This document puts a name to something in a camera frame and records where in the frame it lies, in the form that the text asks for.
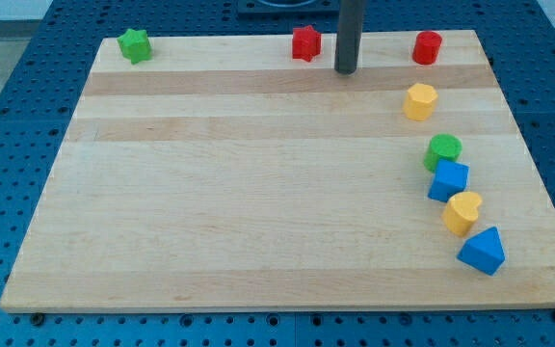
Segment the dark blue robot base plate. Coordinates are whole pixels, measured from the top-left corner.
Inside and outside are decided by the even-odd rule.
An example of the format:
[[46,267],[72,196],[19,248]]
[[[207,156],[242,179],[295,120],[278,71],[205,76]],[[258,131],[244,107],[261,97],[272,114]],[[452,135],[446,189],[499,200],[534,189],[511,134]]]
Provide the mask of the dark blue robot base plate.
[[339,0],[237,0],[239,17],[263,15],[335,14],[339,12]]

